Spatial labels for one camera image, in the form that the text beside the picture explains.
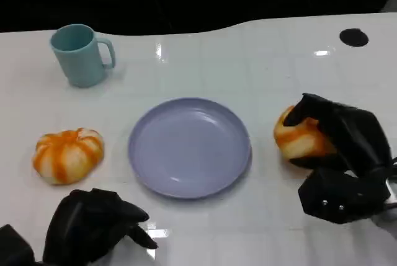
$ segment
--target orange-striped bun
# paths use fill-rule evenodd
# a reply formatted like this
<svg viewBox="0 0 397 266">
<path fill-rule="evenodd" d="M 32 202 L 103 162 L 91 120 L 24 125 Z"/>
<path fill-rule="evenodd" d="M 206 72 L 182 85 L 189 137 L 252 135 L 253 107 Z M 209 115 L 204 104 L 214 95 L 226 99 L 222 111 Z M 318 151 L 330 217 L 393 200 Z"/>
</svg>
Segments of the orange-striped bun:
<svg viewBox="0 0 397 266">
<path fill-rule="evenodd" d="M 283 126 L 283 122 L 292 108 L 293 106 L 289 107 L 281 114 L 274 127 L 275 142 L 283 157 L 296 159 L 335 153 L 334 146 L 317 129 L 317 120 L 309 117 L 296 126 Z"/>
<path fill-rule="evenodd" d="M 104 157 L 104 141 L 94 130 L 79 128 L 42 136 L 33 167 L 49 184 L 72 184 L 87 176 Z"/>
</svg>

